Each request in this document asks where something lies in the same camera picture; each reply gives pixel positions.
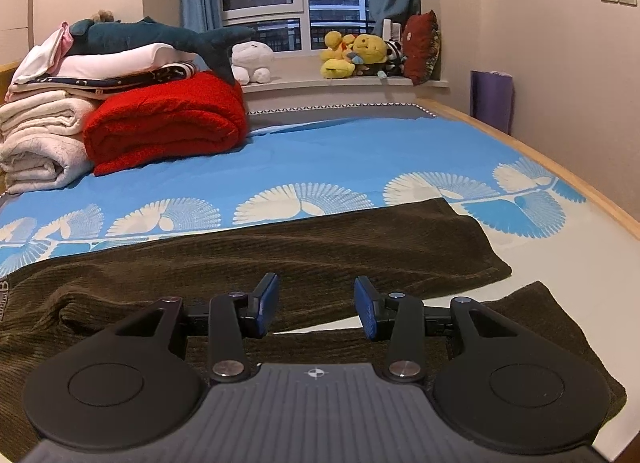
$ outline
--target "white teddy bear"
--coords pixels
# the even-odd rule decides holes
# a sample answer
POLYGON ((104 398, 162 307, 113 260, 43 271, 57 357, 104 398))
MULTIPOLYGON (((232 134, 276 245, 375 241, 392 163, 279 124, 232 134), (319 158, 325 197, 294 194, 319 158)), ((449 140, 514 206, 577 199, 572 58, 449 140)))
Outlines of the white teddy bear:
POLYGON ((271 82, 269 67, 273 59, 273 50, 262 42, 242 42, 231 48, 231 69, 241 86, 271 82))

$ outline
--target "bed sheet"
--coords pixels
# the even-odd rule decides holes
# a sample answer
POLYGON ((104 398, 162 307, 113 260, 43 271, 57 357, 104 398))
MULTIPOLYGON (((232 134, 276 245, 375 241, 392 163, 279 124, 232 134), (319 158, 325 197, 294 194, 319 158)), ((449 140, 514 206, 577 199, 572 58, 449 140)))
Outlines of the bed sheet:
MULTIPOLYGON (((640 427, 640 241, 472 126, 359 111, 358 119, 261 129, 228 154, 88 175, 73 187, 12 198, 0 210, 0 275, 49 257, 442 196, 482 224, 513 268, 510 278, 467 295, 495 300, 542 281, 625 385, 627 405, 595 443, 613 459, 640 427)), ((315 329, 344 327, 359 322, 315 329)))

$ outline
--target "gray ribbed panel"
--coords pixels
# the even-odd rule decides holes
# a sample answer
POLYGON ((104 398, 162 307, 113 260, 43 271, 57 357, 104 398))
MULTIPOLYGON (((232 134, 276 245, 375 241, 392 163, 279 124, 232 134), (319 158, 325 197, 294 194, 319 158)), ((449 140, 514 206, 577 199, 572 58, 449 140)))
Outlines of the gray ribbed panel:
POLYGON ((189 423, 145 448, 85 455, 41 443, 24 463, 602 463, 501 455, 449 429, 420 389, 379 379, 369 364, 264 364, 217 385, 189 423), (315 369, 324 375, 314 378, 315 369))

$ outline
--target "shark plush toy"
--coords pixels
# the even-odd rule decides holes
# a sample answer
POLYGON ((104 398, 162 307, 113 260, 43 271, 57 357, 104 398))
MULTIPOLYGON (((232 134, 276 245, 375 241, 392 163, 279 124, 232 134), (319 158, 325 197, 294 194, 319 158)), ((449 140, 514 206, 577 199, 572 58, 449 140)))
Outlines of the shark plush toy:
POLYGON ((70 55, 108 55, 163 43, 178 51, 197 53, 207 66, 225 82, 234 85, 228 49, 251 38, 255 31, 248 27, 222 27, 197 33, 190 29, 167 26, 151 17, 133 23, 96 22, 87 18, 69 28, 74 44, 70 55))

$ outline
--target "red blanket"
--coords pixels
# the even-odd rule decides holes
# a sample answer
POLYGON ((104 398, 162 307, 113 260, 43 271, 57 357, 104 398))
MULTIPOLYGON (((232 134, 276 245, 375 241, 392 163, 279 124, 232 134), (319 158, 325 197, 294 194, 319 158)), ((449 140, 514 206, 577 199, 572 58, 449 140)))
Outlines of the red blanket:
POLYGON ((210 72, 116 94, 88 118, 97 176, 169 157, 226 151, 247 133, 242 89, 210 72))

